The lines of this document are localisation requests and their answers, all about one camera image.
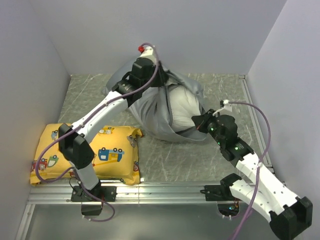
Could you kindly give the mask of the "grey pillowcase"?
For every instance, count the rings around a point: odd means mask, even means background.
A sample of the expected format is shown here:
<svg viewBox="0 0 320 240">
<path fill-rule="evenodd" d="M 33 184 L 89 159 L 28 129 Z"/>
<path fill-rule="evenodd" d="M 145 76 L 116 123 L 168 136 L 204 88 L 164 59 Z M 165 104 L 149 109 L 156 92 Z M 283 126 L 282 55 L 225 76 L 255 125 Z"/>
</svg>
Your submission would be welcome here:
<svg viewBox="0 0 320 240">
<path fill-rule="evenodd" d="M 152 137 L 168 142 L 202 142 L 207 135 L 192 127 L 185 131 L 175 132 L 171 128 L 172 113 L 169 101 L 169 86 L 183 85 L 193 93 L 203 94 L 203 113 L 205 110 L 204 89 L 202 85 L 188 76 L 163 67 L 169 79 L 165 86 L 150 87 L 145 90 L 142 97 L 134 102 L 129 111 Z"/>
</svg>

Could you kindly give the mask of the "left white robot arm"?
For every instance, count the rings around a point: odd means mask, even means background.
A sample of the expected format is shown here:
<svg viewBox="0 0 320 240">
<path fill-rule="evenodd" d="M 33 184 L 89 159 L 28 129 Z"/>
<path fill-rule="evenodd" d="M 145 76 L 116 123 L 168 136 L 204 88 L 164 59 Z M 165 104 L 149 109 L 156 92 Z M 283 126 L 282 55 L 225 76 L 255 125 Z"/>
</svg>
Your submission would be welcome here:
<svg viewBox="0 0 320 240">
<path fill-rule="evenodd" d="M 95 154 L 90 143 L 93 138 L 110 118 L 141 99 L 148 88 L 164 86 L 167 79 L 157 56 L 140 56 L 103 101 L 82 119 L 59 127 L 58 149 L 74 167 L 83 195 L 89 201 L 96 201 L 102 194 L 101 181 L 92 165 Z"/>
</svg>

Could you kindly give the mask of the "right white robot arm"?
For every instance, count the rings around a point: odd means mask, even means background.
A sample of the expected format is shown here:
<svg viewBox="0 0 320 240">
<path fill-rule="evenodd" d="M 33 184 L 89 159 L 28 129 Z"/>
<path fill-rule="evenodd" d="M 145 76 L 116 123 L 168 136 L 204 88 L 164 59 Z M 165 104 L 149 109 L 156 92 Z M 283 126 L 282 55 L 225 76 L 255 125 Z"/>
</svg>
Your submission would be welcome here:
<svg viewBox="0 0 320 240">
<path fill-rule="evenodd" d="M 198 131 L 211 135 L 222 156 L 253 183 L 250 186 L 235 173 L 228 175 L 220 181 L 224 199 L 245 202 L 267 220 L 280 240 L 292 240 L 312 225 L 312 202 L 289 190 L 259 161 L 254 150 L 238 136 L 233 116 L 214 116 L 209 110 L 191 119 Z"/>
</svg>

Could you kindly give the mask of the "white pillow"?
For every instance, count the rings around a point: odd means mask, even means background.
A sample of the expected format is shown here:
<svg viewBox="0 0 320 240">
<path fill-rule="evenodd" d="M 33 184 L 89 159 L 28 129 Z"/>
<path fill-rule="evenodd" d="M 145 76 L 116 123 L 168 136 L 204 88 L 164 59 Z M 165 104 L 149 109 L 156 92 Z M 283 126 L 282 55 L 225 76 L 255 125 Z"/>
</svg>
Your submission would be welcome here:
<svg viewBox="0 0 320 240">
<path fill-rule="evenodd" d="M 199 94 L 193 93 L 181 84 L 171 84 L 168 88 L 168 98 L 173 131 L 182 132 L 195 127 L 192 117 L 203 114 L 203 94 L 201 92 Z"/>
</svg>

